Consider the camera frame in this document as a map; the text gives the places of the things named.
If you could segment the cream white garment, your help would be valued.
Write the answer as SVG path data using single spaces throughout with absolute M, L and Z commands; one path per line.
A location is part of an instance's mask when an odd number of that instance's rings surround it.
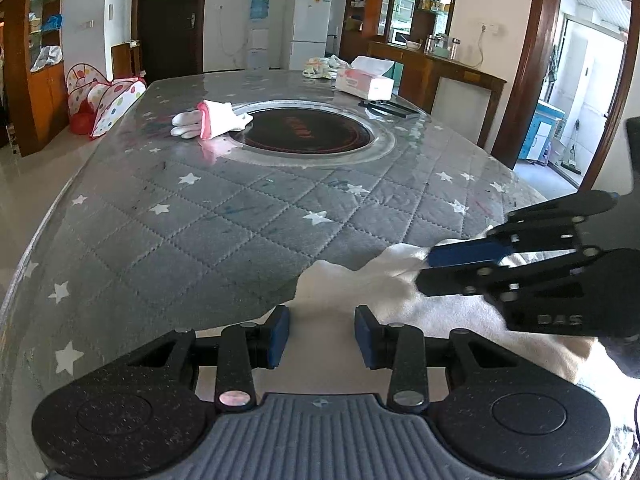
M 397 244 L 356 271 L 320 260 L 300 274 L 295 296 L 286 304 L 291 312 L 288 343 L 277 368 L 256 370 L 258 394 L 385 396 L 390 372 L 369 370 L 354 336 L 360 304 L 378 322 L 416 326 L 430 337 L 467 328 L 607 401 L 637 390 L 638 382 L 620 370 L 596 338 L 511 333 L 480 297 L 420 294 L 414 280 L 426 255 L 424 248 Z

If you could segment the crumpled patterned cloth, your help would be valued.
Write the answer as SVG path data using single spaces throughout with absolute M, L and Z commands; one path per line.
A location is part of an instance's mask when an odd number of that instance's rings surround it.
M 303 69 L 303 76 L 309 79 L 335 80 L 341 70 L 350 65 L 335 54 L 329 58 L 308 58 Z

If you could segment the black flat tray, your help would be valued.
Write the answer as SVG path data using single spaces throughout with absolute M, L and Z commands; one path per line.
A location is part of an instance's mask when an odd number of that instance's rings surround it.
M 365 110 L 368 110 L 370 113 L 381 117 L 396 117 L 399 119 L 408 119 L 418 117 L 421 114 L 420 110 L 415 110 L 412 107 L 408 107 L 390 100 L 361 100 L 358 105 Z

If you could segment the polka dot play tent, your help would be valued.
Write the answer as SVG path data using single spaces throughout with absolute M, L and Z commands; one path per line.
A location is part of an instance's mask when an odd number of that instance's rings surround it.
M 97 68 L 78 63 L 66 74 L 70 131 L 99 139 L 105 136 L 146 90 L 142 78 L 108 80 Z

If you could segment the dark wooden sideboard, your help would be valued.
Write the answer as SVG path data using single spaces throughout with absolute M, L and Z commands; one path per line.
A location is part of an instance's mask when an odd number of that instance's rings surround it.
M 404 70 L 402 71 L 399 95 L 422 108 L 428 114 L 431 114 L 433 110 L 437 87 L 442 78 L 488 90 L 487 110 L 483 116 L 480 137 L 475 142 L 480 148 L 486 146 L 503 88 L 506 85 L 505 80 L 460 62 L 448 60 L 448 58 L 439 58 L 420 51 L 394 47 L 385 42 L 370 41 L 367 56 L 384 58 L 384 60 L 401 64 Z

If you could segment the water dispenser with blue bottle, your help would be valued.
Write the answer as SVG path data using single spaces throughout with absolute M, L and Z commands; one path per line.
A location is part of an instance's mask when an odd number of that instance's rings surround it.
M 250 0 L 246 33 L 246 68 L 265 72 L 269 68 L 270 0 Z

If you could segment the dark wooden door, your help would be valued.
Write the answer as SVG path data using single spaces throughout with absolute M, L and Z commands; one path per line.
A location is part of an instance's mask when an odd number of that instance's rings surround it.
M 203 71 L 205 0 L 132 0 L 131 31 L 141 49 L 144 79 Z

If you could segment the grey quilted star table cover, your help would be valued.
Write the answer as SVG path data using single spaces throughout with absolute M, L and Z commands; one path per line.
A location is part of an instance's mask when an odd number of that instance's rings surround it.
M 204 99 L 337 113 L 373 142 L 302 156 L 173 138 L 171 118 Z M 480 234 L 540 201 L 427 114 L 381 117 L 358 103 L 287 72 L 152 84 L 25 250 L 1 310 L 2 412 L 29 415 L 52 389 L 168 330 L 262 313 L 319 259 L 356 268 L 396 243 Z

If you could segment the round black induction cooktop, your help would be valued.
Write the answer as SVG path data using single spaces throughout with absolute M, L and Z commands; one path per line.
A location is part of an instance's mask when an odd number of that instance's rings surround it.
M 230 136 L 258 150 L 327 155 L 360 150 L 373 142 L 372 133 L 360 122 L 325 110 L 291 107 L 250 114 L 253 120 Z

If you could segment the brown wooden shelf cabinet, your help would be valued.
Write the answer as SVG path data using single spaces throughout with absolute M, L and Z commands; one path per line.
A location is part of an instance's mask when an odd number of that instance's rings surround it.
M 3 0 L 1 7 L 10 139 L 27 156 L 68 123 L 62 0 Z

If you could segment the metal canister on sideboard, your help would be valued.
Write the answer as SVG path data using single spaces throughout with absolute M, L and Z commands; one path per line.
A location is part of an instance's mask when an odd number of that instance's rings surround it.
M 456 60 L 458 58 L 460 44 L 461 41 L 458 38 L 448 38 L 448 52 L 450 60 Z

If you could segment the white pink glove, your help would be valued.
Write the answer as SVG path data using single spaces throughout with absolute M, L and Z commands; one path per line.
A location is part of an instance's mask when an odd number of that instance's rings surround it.
M 236 114 L 230 103 L 199 102 L 195 110 L 171 119 L 170 134 L 181 139 L 215 139 L 229 132 L 240 132 L 253 121 L 251 114 Z

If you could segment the pink white tissue box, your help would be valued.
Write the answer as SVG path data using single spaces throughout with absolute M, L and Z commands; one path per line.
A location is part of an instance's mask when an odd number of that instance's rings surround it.
M 392 97 L 394 80 L 386 74 L 395 62 L 384 58 L 357 56 L 337 73 L 335 89 L 368 101 L 387 101 Z

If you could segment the white refrigerator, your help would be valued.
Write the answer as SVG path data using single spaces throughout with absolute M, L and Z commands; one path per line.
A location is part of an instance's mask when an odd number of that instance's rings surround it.
M 326 54 L 332 0 L 285 0 L 282 62 L 301 72 L 311 58 Z

